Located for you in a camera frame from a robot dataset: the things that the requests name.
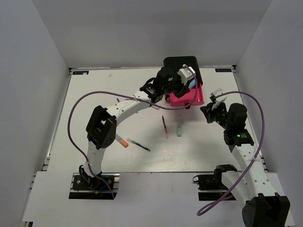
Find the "red gel pen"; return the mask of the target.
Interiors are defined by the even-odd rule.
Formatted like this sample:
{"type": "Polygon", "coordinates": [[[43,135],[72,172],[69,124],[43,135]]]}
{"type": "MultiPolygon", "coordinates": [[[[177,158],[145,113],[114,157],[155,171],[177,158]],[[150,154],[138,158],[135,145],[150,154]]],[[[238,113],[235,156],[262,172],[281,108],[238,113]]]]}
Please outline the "red gel pen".
{"type": "Polygon", "coordinates": [[[166,126],[166,123],[165,123],[164,116],[162,115],[161,118],[162,118],[164,130],[165,130],[165,137],[166,137],[166,139],[168,139],[169,138],[169,134],[168,134],[168,129],[167,129],[167,126],[166,126]]]}

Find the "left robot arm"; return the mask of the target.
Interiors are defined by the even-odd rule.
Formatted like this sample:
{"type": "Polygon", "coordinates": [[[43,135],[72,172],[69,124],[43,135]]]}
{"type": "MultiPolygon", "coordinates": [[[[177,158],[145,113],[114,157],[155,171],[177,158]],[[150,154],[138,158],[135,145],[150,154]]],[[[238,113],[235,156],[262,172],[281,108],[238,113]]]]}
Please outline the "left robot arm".
{"type": "Polygon", "coordinates": [[[133,114],[156,106],[165,95],[173,93],[180,98],[190,92],[190,83],[197,82],[192,67],[183,65],[178,71],[162,67],[157,76],[146,81],[132,96],[107,108],[97,106],[92,112],[86,127],[88,151],[85,153],[85,164],[80,167],[80,175],[85,185],[94,189],[101,179],[101,163],[106,148],[116,138],[117,126],[133,114]]]}

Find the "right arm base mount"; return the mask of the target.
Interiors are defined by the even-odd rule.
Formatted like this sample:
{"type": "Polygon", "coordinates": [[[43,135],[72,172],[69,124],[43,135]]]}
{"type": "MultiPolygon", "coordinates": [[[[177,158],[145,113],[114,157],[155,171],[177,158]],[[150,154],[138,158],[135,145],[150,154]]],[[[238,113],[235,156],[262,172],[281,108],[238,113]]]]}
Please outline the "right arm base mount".
{"type": "Polygon", "coordinates": [[[237,172],[237,169],[231,164],[218,165],[212,174],[194,176],[192,181],[198,185],[198,200],[215,201],[224,195],[228,188],[222,183],[222,173],[229,171],[237,172]]]}

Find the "orange highlighter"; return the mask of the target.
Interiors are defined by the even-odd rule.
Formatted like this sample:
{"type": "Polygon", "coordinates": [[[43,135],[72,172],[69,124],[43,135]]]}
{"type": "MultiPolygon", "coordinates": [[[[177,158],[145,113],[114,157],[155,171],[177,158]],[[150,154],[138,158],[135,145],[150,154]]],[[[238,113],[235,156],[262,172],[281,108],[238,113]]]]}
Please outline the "orange highlighter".
{"type": "Polygon", "coordinates": [[[118,134],[116,134],[116,141],[118,141],[124,148],[127,148],[129,146],[129,144],[118,134]]]}

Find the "pink top drawer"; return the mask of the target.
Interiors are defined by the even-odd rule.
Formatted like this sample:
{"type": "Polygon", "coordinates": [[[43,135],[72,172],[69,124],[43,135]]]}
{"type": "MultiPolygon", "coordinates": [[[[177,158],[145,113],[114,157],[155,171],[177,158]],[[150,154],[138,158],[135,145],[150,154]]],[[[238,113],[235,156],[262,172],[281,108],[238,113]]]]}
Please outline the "pink top drawer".
{"type": "MultiPolygon", "coordinates": [[[[187,104],[191,103],[191,101],[193,100],[193,98],[195,96],[195,92],[196,92],[196,87],[193,86],[190,89],[190,92],[188,92],[181,98],[177,98],[173,93],[171,93],[166,97],[166,101],[169,102],[170,105],[173,107],[186,106],[187,104]]],[[[203,105],[204,103],[205,102],[204,102],[204,95],[203,95],[203,90],[202,90],[202,83],[198,82],[197,95],[196,95],[194,102],[192,103],[192,106],[203,105]]]]}

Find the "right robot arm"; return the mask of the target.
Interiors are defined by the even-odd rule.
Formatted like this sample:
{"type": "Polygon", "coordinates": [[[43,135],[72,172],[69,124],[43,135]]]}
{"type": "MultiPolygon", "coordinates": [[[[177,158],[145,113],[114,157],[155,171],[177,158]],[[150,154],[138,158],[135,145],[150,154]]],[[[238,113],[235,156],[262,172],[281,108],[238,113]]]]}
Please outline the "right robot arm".
{"type": "Polygon", "coordinates": [[[211,179],[202,178],[200,189],[227,189],[242,207],[242,219],[247,227],[283,227],[290,201],[279,195],[264,171],[254,141],[246,129],[247,108],[238,103],[226,108],[225,103],[209,103],[200,108],[207,123],[223,127],[223,138],[238,162],[241,176],[231,164],[218,165],[211,179]]]}

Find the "blue highlighter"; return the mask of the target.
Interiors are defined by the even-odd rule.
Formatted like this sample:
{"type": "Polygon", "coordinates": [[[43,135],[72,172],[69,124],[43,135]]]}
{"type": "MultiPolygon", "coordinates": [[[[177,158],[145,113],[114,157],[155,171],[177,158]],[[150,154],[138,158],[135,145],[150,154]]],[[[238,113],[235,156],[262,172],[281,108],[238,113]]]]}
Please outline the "blue highlighter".
{"type": "Polygon", "coordinates": [[[192,80],[188,86],[189,89],[193,88],[196,85],[196,81],[192,80]]]}

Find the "left logo sticker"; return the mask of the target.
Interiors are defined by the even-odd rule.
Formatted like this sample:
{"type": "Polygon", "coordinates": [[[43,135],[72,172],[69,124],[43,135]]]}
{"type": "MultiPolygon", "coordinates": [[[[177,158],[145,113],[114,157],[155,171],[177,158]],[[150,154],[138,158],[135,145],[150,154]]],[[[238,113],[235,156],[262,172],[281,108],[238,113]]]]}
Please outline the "left logo sticker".
{"type": "Polygon", "coordinates": [[[81,71],[73,71],[73,75],[88,75],[89,71],[88,70],[81,70],[81,71]]]}

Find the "green gel pen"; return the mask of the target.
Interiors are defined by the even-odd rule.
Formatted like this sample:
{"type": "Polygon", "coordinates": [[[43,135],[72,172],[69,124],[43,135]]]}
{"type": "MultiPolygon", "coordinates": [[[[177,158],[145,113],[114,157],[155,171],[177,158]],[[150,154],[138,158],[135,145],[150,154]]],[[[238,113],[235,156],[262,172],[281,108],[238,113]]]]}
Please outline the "green gel pen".
{"type": "Polygon", "coordinates": [[[140,144],[140,143],[134,141],[133,139],[128,138],[127,141],[130,142],[130,143],[132,143],[132,144],[135,144],[135,145],[141,147],[141,148],[144,149],[144,150],[147,150],[148,152],[151,151],[148,147],[146,147],[146,146],[144,146],[144,145],[142,145],[142,144],[140,144]]]}

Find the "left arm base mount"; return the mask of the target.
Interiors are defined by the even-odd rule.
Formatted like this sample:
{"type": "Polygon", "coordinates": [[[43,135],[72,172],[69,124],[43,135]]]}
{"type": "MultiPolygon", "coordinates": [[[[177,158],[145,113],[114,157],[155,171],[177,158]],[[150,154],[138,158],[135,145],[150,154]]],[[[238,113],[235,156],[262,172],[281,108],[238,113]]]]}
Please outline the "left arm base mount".
{"type": "MultiPolygon", "coordinates": [[[[120,174],[105,173],[102,174],[101,177],[109,184],[115,197],[118,192],[120,174]]],[[[97,179],[97,181],[90,186],[79,173],[73,174],[69,199],[113,200],[114,197],[103,181],[97,179]]]]}

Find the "logo sticker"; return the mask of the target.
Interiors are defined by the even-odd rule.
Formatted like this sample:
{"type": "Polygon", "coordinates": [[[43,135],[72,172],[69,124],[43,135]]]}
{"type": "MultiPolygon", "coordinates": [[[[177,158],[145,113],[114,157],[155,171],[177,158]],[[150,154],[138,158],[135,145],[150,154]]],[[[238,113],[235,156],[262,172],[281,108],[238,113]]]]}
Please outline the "logo sticker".
{"type": "Polygon", "coordinates": [[[89,71],[88,70],[81,70],[81,71],[73,71],[73,75],[88,75],[89,71]]]}
{"type": "Polygon", "coordinates": [[[232,69],[229,68],[216,68],[216,72],[232,72],[232,69]]]}

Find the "black drawer cabinet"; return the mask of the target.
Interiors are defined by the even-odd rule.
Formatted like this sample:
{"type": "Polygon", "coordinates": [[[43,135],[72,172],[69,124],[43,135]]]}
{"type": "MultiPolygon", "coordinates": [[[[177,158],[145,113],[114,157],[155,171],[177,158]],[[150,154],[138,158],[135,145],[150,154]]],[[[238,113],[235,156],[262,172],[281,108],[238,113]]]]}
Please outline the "black drawer cabinet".
{"type": "Polygon", "coordinates": [[[175,57],[166,57],[163,60],[163,66],[173,69],[175,72],[178,72],[182,66],[186,64],[196,73],[196,79],[199,84],[203,85],[203,80],[198,66],[198,61],[195,56],[175,56],[175,57]]]}

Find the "right logo sticker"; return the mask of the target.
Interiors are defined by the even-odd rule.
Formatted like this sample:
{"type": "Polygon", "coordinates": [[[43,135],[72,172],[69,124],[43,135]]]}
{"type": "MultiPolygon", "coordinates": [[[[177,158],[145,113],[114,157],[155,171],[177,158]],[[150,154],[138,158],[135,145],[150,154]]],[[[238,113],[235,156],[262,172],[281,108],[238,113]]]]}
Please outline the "right logo sticker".
{"type": "Polygon", "coordinates": [[[232,72],[232,69],[229,68],[216,68],[216,72],[232,72]]]}

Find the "green highlighter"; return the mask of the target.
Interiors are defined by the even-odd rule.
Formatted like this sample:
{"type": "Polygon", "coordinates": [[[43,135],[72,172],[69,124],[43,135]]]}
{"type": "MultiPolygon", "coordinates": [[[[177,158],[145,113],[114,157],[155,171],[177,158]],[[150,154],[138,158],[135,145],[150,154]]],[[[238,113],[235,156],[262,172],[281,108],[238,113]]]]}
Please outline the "green highlighter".
{"type": "Polygon", "coordinates": [[[182,118],[180,116],[177,118],[177,136],[182,136],[182,118]]]}

